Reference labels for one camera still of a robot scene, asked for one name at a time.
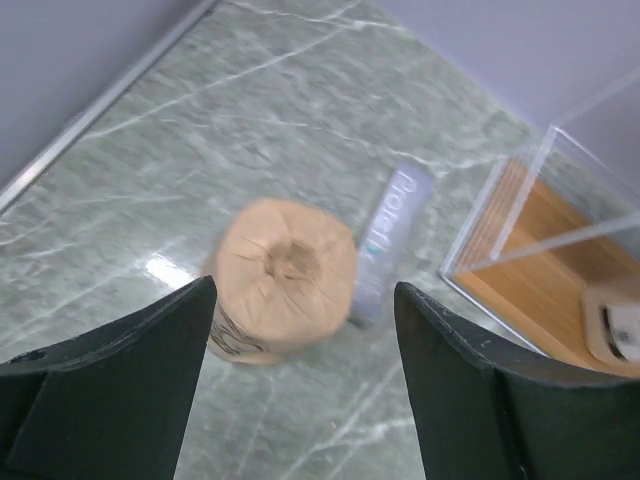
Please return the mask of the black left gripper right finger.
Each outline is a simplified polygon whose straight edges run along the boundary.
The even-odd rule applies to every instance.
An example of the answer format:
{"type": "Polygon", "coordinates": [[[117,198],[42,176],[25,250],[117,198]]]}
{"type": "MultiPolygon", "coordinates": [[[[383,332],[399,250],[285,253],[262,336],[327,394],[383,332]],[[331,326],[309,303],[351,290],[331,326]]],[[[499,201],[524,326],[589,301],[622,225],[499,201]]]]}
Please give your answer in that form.
{"type": "Polygon", "coordinates": [[[397,341],[429,479],[635,479],[639,382],[521,347],[414,285],[397,341]]]}

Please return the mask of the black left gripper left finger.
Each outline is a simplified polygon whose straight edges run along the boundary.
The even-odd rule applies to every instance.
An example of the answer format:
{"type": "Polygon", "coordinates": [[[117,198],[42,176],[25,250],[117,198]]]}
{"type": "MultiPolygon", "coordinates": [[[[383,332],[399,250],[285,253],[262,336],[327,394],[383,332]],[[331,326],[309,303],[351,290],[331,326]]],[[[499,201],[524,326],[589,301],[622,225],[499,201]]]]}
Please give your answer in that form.
{"type": "Polygon", "coordinates": [[[2,363],[2,478],[173,478],[216,298],[201,277],[2,363]]]}

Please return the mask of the brown paper roll with label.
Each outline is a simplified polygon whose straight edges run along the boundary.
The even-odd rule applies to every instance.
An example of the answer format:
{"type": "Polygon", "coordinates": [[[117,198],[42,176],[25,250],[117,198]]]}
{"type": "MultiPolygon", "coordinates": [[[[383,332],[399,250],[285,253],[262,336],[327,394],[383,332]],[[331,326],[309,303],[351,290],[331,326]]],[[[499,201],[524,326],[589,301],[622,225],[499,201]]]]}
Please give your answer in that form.
{"type": "Polygon", "coordinates": [[[639,276],[585,287],[584,332],[590,352],[615,367],[639,369],[639,276]]]}

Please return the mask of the brown paper roll with drawing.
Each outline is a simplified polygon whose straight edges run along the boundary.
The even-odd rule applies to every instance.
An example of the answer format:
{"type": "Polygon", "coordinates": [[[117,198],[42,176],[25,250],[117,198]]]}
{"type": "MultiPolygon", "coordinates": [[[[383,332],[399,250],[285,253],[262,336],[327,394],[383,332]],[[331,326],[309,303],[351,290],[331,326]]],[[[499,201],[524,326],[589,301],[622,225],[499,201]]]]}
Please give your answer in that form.
{"type": "Polygon", "coordinates": [[[217,289],[210,348],[271,364],[331,337],[349,316],[356,269],[352,232],[334,215],[293,200],[252,202],[201,269],[217,289]]]}

